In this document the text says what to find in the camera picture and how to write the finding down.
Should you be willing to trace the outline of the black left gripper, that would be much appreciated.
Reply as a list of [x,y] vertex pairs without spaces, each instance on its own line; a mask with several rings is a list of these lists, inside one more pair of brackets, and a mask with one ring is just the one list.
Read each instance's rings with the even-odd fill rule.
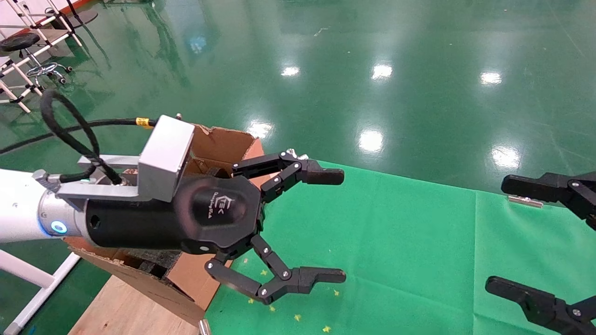
[[260,189],[243,177],[190,176],[171,202],[89,200],[87,231],[105,248],[241,254],[262,231]]

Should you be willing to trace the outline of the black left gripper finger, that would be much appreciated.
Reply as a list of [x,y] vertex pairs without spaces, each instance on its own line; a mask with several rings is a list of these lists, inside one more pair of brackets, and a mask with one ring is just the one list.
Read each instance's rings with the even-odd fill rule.
[[323,168],[313,159],[300,159],[282,151],[247,159],[232,165],[233,177],[248,180],[273,174],[260,185],[262,202],[270,203],[299,182],[313,185],[340,185],[345,180],[342,169]]
[[338,268],[287,267],[259,234],[251,238],[249,246],[273,273],[273,279],[267,283],[259,283],[226,267],[231,255],[221,252],[206,262],[205,269],[217,282],[264,305],[270,305],[286,294],[309,294],[319,282],[343,283],[346,280],[345,272]]

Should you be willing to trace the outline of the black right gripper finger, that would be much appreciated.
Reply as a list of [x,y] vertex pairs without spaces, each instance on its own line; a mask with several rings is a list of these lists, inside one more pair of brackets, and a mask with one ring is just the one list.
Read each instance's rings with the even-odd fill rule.
[[513,301],[523,310],[526,320],[560,335],[594,335],[596,297],[568,304],[546,291],[531,288],[500,276],[490,276],[485,290]]
[[594,172],[569,176],[545,173],[539,178],[515,174],[504,177],[501,191],[508,195],[561,203],[574,215],[596,229],[596,174]]

